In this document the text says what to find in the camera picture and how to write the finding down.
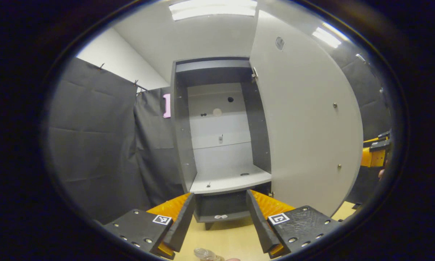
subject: cabinet leg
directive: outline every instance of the cabinet leg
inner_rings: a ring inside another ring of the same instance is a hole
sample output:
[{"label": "cabinet leg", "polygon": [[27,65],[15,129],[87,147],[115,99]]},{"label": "cabinet leg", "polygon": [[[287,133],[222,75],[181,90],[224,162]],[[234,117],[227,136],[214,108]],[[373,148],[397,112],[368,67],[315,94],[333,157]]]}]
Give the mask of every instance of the cabinet leg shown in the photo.
[{"label": "cabinet leg", "polygon": [[213,224],[214,224],[213,222],[205,223],[204,224],[204,229],[209,230],[213,226]]}]

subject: wooden floor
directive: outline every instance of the wooden floor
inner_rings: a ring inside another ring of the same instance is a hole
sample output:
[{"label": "wooden floor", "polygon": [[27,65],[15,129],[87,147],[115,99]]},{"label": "wooden floor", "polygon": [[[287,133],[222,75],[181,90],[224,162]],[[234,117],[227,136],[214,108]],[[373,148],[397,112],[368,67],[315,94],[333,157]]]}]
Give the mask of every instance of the wooden floor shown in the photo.
[{"label": "wooden floor", "polygon": [[[355,212],[355,204],[344,202],[332,219],[345,219]],[[193,254],[195,248],[213,251],[224,260],[239,258],[241,261],[267,261],[259,244],[256,229],[251,218],[214,223],[210,230],[204,229],[204,223],[192,218],[181,252],[176,253],[175,261],[199,261]]]}]

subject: plastic bottle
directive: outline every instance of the plastic bottle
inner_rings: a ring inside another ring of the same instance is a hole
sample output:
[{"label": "plastic bottle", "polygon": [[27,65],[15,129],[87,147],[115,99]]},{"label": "plastic bottle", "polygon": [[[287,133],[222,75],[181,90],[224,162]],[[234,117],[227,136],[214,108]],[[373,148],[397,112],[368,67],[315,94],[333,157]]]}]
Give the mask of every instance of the plastic bottle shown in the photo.
[{"label": "plastic bottle", "polygon": [[216,256],[216,254],[207,249],[196,248],[193,250],[193,253],[200,261],[224,261],[222,256]]}]

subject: white cabinet door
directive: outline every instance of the white cabinet door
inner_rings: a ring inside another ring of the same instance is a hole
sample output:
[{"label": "white cabinet door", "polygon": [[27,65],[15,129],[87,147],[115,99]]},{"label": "white cabinet door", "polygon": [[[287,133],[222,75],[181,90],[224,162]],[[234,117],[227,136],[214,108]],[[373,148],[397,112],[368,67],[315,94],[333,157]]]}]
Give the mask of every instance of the white cabinet door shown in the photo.
[{"label": "white cabinet door", "polygon": [[264,11],[250,63],[268,125],[274,198],[332,215],[362,156],[361,115],[350,84],[309,35]]}]

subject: ceiling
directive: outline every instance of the ceiling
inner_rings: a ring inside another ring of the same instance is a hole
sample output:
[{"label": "ceiling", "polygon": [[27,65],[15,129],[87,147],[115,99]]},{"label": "ceiling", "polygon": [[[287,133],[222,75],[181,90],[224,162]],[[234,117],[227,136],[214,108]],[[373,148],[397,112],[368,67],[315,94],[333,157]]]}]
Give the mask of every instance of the ceiling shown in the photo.
[{"label": "ceiling", "polygon": [[172,62],[206,56],[249,56],[257,16],[215,15],[174,21],[158,1],[115,25],[115,30],[169,83]]}]

